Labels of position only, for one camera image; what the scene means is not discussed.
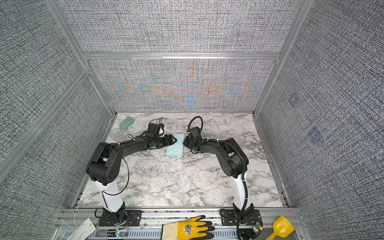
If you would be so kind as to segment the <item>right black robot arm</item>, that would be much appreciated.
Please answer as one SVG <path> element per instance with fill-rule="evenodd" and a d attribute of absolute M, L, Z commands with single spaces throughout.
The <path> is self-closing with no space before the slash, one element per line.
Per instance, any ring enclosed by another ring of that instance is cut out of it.
<path fill-rule="evenodd" d="M 234 210 L 238 223 L 244 224 L 247 211 L 252 208 L 249 201 L 246 173 L 249 160 L 233 138 L 226 140 L 202 138 L 202 129 L 189 128 L 183 145 L 193 154 L 213 154 L 219 161 L 224 173 L 232 180 L 234 189 Z"/>

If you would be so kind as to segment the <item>yellow plastic scoop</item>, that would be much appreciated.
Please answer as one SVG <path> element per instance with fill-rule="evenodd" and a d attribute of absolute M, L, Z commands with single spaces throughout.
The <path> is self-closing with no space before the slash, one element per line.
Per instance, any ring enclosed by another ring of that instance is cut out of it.
<path fill-rule="evenodd" d="M 279 217 L 273 223 L 273 232 L 265 240 L 274 240 L 276 237 L 286 238 L 295 231 L 295 227 L 285 216 Z"/>

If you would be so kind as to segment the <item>white paper tag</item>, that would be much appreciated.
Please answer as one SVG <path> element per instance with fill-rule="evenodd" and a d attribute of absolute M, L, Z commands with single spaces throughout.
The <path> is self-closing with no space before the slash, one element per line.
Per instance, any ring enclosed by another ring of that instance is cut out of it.
<path fill-rule="evenodd" d="M 86 219 L 68 238 L 67 240 L 86 240 L 96 227 L 91 219 Z"/>

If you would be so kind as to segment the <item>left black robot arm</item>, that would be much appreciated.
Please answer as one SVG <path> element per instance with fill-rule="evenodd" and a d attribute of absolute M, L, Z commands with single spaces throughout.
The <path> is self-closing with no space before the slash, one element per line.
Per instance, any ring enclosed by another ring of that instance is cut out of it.
<path fill-rule="evenodd" d="M 149 123 L 148 129 L 138 136 L 119 143 L 101 142 L 97 145 L 86 167 L 86 173 L 95 183 L 104 201 L 103 216 L 122 223 L 126 218 L 125 203 L 118 190 L 117 177 L 125 157 L 152 149 L 162 149 L 177 143 L 172 135 L 164 134 L 164 124 Z"/>

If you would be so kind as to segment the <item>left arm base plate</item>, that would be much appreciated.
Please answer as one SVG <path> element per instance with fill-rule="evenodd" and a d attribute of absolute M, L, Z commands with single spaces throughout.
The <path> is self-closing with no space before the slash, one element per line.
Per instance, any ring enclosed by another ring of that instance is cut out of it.
<path fill-rule="evenodd" d="M 140 210 L 120 210 L 116 213 L 103 209 L 100 217 L 99 226 L 101 227 L 138 227 L 140 225 L 142 211 Z"/>

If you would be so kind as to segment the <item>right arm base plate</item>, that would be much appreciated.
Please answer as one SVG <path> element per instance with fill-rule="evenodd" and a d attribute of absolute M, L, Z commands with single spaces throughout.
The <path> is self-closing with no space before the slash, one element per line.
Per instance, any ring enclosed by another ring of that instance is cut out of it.
<path fill-rule="evenodd" d="M 263 229 L 263 221 L 259 210 L 247 208 L 240 217 L 238 209 L 220 209 L 221 222 L 223 226 L 236 226 L 240 220 L 240 226 L 250 226 L 255 229 Z"/>

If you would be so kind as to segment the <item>teal sponge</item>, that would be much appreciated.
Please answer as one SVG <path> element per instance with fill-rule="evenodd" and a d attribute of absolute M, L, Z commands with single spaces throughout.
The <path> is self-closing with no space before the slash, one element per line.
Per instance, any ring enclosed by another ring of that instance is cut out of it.
<path fill-rule="evenodd" d="M 135 118 L 128 116 L 119 124 L 119 128 L 122 129 L 123 131 L 127 131 L 128 128 L 134 124 L 134 122 L 135 122 Z"/>

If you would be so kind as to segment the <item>light blue paper box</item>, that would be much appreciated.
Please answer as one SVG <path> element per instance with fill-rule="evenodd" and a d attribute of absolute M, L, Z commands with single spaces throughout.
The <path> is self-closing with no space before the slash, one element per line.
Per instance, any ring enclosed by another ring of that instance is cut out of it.
<path fill-rule="evenodd" d="M 184 134 L 172 134 L 177 140 L 173 145 L 167 147 L 167 156 L 169 157 L 181 157 L 184 152 Z"/>

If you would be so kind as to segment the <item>yellow black work glove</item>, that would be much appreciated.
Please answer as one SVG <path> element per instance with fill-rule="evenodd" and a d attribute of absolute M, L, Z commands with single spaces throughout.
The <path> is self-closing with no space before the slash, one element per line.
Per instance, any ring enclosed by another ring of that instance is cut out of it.
<path fill-rule="evenodd" d="M 201 215 L 184 221 L 164 224 L 161 240 L 211 240 L 215 231 L 213 223 Z"/>

